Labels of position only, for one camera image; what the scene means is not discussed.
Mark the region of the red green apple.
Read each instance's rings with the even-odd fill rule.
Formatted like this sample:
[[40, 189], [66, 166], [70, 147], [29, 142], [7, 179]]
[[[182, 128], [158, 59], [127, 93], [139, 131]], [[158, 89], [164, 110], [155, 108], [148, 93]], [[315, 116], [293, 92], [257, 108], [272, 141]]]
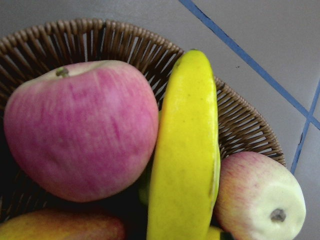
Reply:
[[73, 202], [117, 194], [145, 169], [158, 133], [158, 105], [134, 66], [118, 60], [52, 70], [19, 86], [4, 134], [20, 168]]

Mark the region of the pink white apple left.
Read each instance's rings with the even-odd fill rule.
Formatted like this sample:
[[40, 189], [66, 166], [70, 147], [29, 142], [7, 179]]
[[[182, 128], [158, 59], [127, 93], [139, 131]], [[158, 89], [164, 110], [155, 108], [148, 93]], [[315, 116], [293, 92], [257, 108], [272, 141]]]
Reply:
[[245, 151], [221, 162], [214, 216], [237, 240], [292, 240], [303, 227], [306, 204], [285, 166]]

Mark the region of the small red yellow fruit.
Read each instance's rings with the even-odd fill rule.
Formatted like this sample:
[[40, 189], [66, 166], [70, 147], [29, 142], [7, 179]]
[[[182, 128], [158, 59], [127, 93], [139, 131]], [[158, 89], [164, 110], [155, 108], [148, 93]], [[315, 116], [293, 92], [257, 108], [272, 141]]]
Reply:
[[124, 240], [126, 236], [119, 218], [96, 211], [43, 209], [0, 225], [2, 240]]

